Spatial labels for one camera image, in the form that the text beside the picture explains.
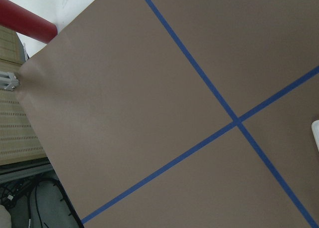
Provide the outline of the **red cylinder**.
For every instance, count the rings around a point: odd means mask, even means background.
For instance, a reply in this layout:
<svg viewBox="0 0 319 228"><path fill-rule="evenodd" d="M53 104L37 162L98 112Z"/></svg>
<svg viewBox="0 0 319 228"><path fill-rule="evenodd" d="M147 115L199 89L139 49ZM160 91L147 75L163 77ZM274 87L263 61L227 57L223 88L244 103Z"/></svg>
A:
<svg viewBox="0 0 319 228"><path fill-rule="evenodd" d="M58 34L55 24L9 0L0 0L0 24L45 44Z"/></svg>

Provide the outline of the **white rack tray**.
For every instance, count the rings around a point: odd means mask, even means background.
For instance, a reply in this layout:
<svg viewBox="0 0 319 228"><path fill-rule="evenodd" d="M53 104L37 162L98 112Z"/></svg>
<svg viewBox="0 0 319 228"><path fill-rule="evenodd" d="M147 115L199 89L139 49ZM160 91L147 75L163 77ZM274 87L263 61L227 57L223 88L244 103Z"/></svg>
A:
<svg viewBox="0 0 319 228"><path fill-rule="evenodd" d="M311 125L314 140L317 146L317 149L319 150L319 120L315 120L312 122Z"/></svg>

